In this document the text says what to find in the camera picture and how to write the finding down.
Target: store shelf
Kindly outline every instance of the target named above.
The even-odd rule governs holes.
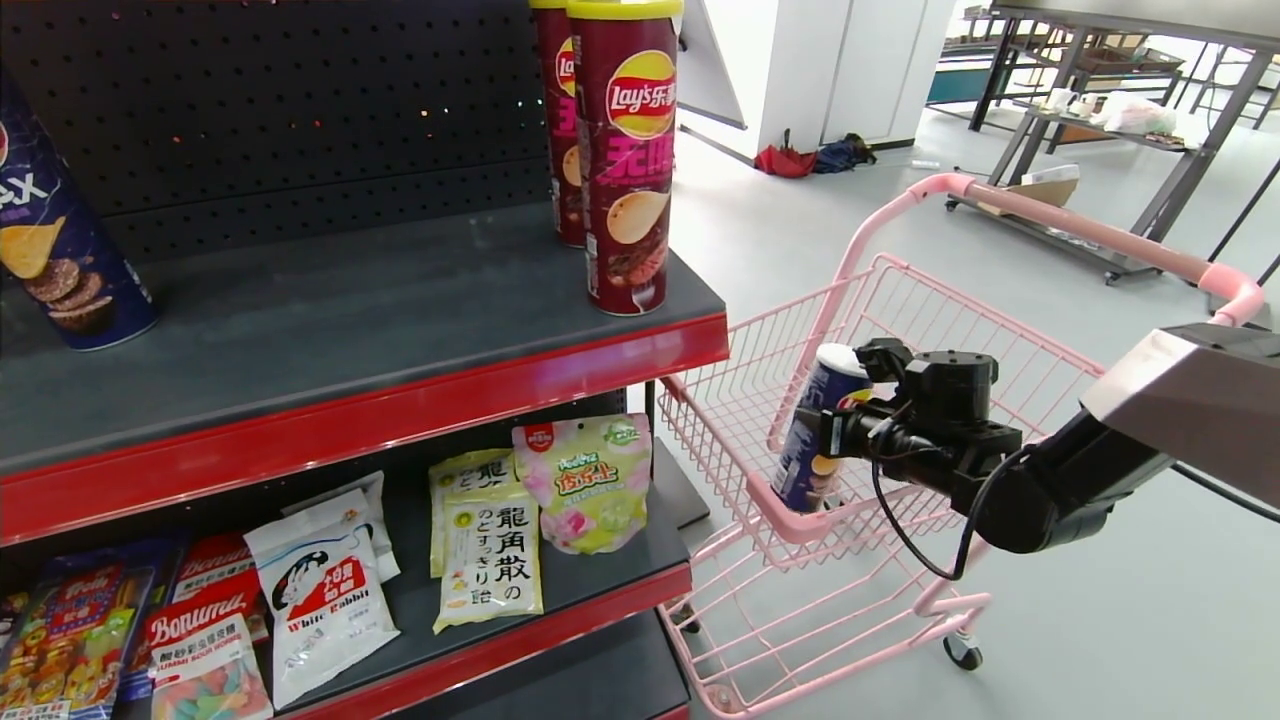
[[[677,720],[689,689],[653,612],[396,715],[397,720]]]
[[[0,544],[253,484],[727,356],[723,301],[678,258],[613,318],[545,204],[142,269],[147,334],[63,350],[4,295]]]
[[[502,618],[433,634],[440,583],[429,578],[425,465],[413,459],[384,469],[387,528],[402,571],[383,589],[401,635],[284,708],[280,715],[291,720],[380,717],[692,591],[689,550],[671,510],[650,492],[648,525],[617,552],[566,555],[541,543],[544,615]],[[264,674],[270,674],[269,659],[269,651],[260,653]],[[580,683],[590,684],[581,678]],[[147,707],[147,702],[134,703],[113,717],[143,720]]]

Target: pegboard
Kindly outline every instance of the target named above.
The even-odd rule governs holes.
[[[548,193],[526,0],[4,3],[0,26],[140,263]]]

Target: gray floor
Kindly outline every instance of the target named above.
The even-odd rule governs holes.
[[[827,283],[859,222],[922,177],[909,168],[911,158],[984,170],[1006,138],[1000,131],[970,133],[961,120],[925,113],[916,147],[884,152],[874,168],[797,182],[755,173],[681,137],[672,243],[726,299],[731,323],[739,322]],[[1170,245],[1197,254],[1211,249],[1277,155],[1280,137],[1233,133]],[[1070,206],[1128,225],[1172,160],[1142,147],[1093,143],[1064,147],[1057,160],[1041,165],[1080,163],[1084,179]],[[1224,259],[1261,272],[1277,250],[1277,222],[1280,204],[1260,208]],[[1107,288],[1096,268],[973,211],[946,214],[941,202],[886,228],[877,251],[899,255],[1103,364],[1152,327],[1203,318],[1202,297],[1180,282],[1148,278]],[[667,442],[673,443],[669,434]],[[718,501],[710,503],[712,520],[690,530],[691,542],[727,521]],[[942,553],[946,544],[929,548]],[[780,616],[801,602],[801,589],[849,582],[861,564],[850,557],[772,578],[748,603],[765,618]],[[1280,527],[1176,475],[1152,480],[1121,503],[1101,536],[1036,556],[993,553],[960,587],[996,597],[979,624],[986,653],[979,671],[965,674],[940,647],[925,648],[771,717],[1276,717]],[[815,614],[812,625],[823,621]],[[699,708],[695,716],[710,715]]]

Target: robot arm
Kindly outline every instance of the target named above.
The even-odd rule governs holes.
[[[1089,537],[1117,501],[1176,460],[1280,505],[1277,334],[1211,324],[1155,331],[1084,393],[1069,423],[1025,447],[1020,430],[988,418],[996,359],[914,355],[895,338],[859,347],[858,357],[873,382],[896,382],[896,393],[799,410],[824,455],[861,457],[878,475],[948,496],[995,547],[1037,552]]]

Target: yellow lid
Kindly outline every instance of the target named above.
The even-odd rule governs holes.
[[[658,20],[685,12],[685,0],[568,0],[568,17],[580,20]]]

